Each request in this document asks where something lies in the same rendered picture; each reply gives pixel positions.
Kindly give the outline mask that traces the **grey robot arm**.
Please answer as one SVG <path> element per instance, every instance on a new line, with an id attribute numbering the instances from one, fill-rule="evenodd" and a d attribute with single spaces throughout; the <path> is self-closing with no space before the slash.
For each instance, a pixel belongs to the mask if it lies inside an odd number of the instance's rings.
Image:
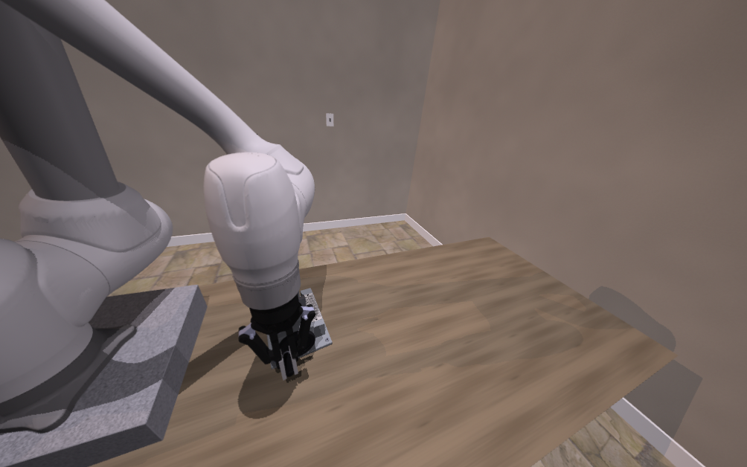
<path id="1" fill-rule="evenodd" d="M 1 0 L 0 138 L 32 190 L 19 203 L 22 238 L 0 238 L 0 434 L 46 433 L 69 418 L 137 332 L 89 321 L 173 234 L 164 210 L 117 181 L 61 39 L 225 151 L 205 169 L 205 210 L 242 302 L 274 309 L 301 287 L 315 194 L 303 163 L 105 0 Z"/>

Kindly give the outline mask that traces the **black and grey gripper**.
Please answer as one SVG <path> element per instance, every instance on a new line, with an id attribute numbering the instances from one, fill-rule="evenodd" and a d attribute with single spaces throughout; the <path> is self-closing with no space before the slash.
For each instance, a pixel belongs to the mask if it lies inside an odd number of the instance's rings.
<path id="1" fill-rule="evenodd" d="M 275 309 L 249 309 L 252 316 L 251 323 L 248 326 L 241 326 L 239 328 L 239 342 L 248 345 L 264 364 L 275 361 L 277 368 L 281 371 L 283 380 L 285 380 L 287 377 L 278 341 L 278 333 L 286 331 L 294 374 L 298 374 L 296 363 L 298 361 L 298 351 L 299 349 L 303 350 L 306 348 L 310 325 L 315 317 L 315 310 L 312 304 L 307 305 L 307 307 L 302 306 L 299 303 L 298 294 L 296 294 L 288 303 Z M 295 341 L 292 327 L 300 316 L 301 324 L 298 340 Z M 273 351 L 266 346 L 255 330 L 269 335 Z"/>

